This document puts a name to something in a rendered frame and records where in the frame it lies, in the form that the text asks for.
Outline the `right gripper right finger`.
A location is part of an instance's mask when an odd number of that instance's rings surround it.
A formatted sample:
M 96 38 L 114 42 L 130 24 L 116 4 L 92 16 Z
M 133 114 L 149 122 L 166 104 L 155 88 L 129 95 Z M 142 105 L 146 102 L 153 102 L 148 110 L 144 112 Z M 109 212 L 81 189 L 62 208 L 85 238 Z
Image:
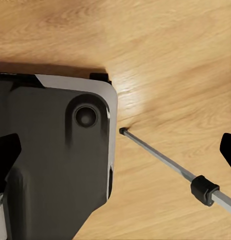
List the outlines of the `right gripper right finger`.
M 223 134 L 219 150 L 231 167 L 231 134 L 230 133 Z

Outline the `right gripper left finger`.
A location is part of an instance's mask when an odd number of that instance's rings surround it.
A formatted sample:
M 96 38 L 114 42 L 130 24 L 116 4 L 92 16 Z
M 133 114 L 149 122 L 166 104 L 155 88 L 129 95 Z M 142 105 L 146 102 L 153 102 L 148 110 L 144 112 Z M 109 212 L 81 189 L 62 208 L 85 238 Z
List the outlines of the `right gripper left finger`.
M 17 133 L 0 137 L 0 186 L 22 151 Z

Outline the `camera tripod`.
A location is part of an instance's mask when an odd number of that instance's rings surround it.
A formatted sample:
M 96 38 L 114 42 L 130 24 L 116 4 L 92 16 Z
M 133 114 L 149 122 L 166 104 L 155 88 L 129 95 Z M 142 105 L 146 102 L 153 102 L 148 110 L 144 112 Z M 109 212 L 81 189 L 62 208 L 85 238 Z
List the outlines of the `camera tripod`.
M 201 203 L 203 203 L 205 206 L 211 207 L 213 203 L 216 202 L 218 205 L 222 206 L 231 214 L 231 198 L 223 192 L 220 192 L 220 186 L 218 184 L 212 183 L 211 181 L 207 180 L 203 175 L 195 176 L 193 173 L 191 173 L 184 167 L 180 166 L 173 160 L 170 160 L 168 157 L 161 154 L 158 150 L 128 132 L 127 128 L 120 128 L 119 133 L 126 137 L 129 137 L 140 147 L 145 149 L 145 151 L 151 153 L 154 157 L 161 160 L 163 163 L 175 170 L 186 180 L 191 182 L 191 194 L 193 194 L 195 198 Z

